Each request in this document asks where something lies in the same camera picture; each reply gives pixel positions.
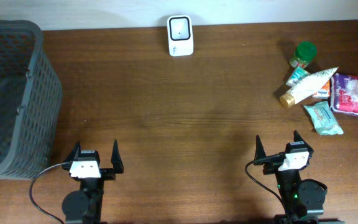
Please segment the orange tissue pack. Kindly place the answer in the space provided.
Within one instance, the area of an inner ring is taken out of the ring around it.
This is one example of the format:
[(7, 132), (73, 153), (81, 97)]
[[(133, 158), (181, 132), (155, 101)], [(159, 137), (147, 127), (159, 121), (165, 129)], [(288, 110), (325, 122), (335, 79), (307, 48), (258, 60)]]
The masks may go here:
[(331, 95), (331, 84), (327, 81), (323, 87), (321, 87), (316, 93), (312, 95), (313, 98), (319, 98), (327, 100)]

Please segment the mint green wipes pack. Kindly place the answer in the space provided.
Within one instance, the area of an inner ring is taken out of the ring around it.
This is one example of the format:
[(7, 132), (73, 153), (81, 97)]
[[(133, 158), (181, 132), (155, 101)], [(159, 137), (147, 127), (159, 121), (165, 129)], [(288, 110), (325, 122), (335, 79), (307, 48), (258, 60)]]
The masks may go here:
[(327, 101), (314, 105), (304, 105), (304, 108), (310, 115), (314, 129), (318, 134), (322, 136), (344, 134)]

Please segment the green lid glass jar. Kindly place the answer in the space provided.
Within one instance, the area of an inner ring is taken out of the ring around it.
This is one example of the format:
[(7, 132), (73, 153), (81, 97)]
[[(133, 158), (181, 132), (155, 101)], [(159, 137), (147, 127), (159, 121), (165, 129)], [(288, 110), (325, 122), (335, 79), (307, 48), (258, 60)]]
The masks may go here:
[(295, 52), (289, 64), (293, 67), (306, 68), (316, 57), (317, 48), (314, 43), (304, 41), (301, 42), (295, 49)]

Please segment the red purple pad package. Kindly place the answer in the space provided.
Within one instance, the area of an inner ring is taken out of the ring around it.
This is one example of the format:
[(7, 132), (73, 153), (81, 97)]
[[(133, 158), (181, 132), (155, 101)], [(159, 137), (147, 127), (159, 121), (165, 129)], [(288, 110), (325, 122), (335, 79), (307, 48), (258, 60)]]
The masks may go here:
[(358, 77), (336, 73), (331, 77), (330, 108), (336, 113), (358, 116)]

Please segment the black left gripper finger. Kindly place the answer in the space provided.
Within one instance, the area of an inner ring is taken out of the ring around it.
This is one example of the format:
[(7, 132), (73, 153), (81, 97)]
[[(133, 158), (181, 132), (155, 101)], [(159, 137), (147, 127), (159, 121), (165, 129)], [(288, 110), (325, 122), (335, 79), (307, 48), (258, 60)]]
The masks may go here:
[(112, 148), (112, 155), (111, 155), (111, 164), (114, 170), (123, 170), (124, 165), (122, 163), (122, 159), (119, 153), (118, 143), (117, 140), (114, 140), (113, 148)]
[(71, 152), (69, 153), (69, 155), (67, 155), (66, 159), (64, 160), (64, 162), (72, 162), (77, 160), (79, 153), (81, 152), (81, 146), (80, 146), (80, 142), (77, 141), (74, 148), (71, 150)]

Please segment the white Pantene tube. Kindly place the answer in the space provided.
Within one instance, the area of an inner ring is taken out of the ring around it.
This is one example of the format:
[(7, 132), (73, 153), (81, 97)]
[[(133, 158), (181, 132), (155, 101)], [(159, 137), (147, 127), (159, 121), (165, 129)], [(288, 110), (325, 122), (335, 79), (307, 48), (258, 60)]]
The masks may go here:
[(302, 78), (280, 98), (281, 104), (289, 108), (320, 90), (337, 71), (337, 67), (322, 70)]

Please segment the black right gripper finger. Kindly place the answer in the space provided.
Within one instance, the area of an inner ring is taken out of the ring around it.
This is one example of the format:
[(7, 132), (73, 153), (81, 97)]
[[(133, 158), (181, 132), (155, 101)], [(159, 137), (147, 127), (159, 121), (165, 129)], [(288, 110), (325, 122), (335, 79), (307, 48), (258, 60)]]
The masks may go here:
[(255, 140), (256, 140), (256, 148), (255, 148), (254, 159), (264, 159), (266, 157), (266, 153), (259, 135), (256, 135)]
[(304, 142), (305, 140), (300, 136), (300, 134), (298, 133), (297, 130), (294, 130), (294, 132), (293, 132), (293, 141), (294, 142), (300, 142), (300, 141)]

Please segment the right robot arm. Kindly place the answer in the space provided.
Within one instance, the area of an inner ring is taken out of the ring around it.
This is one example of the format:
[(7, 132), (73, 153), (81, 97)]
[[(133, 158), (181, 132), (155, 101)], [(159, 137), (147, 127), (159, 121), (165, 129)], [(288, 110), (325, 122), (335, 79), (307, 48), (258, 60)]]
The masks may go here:
[[(275, 215), (274, 223), (342, 223), (338, 219), (320, 219), (324, 214), (323, 205), (328, 188), (317, 180), (301, 178), (300, 171), (308, 167), (314, 150), (297, 131), (293, 132), (293, 141), (278, 154), (266, 155), (259, 136), (256, 136), (255, 144), (254, 159), (245, 166), (245, 172), (281, 203), (285, 213)], [(277, 180), (278, 193), (252, 177), (248, 172), (250, 165), (262, 166), (264, 175), (273, 174)]]

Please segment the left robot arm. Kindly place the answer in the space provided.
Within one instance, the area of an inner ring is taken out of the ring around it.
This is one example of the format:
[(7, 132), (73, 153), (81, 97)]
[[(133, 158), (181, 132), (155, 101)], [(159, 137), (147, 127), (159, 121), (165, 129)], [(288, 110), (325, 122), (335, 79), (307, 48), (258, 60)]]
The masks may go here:
[(104, 183), (116, 179), (124, 172), (118, 143), (114, 141), (111, 168), (100, 168), (98, 151), (82, 150), (77, 142), (62, 165), (72, 179), (80, 183), (80, 189), (70, 192), (62, 202), (66, 223), (100, 223), (103, 205)]

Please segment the teal tissue pack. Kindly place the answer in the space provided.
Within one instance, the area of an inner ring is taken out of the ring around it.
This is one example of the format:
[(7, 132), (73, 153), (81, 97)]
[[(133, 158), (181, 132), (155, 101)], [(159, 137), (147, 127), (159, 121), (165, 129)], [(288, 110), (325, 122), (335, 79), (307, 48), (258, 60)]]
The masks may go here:
[(294, 69), (289, 79), (287, 80), (286, 85), (289, 87), (293, 87), (298, 84), (301, 79), (307, 77), (308, 75), (310, 75), (310, 73), (307, 72), (305, 69), (301, 67), (296, 67), (296, 69)]

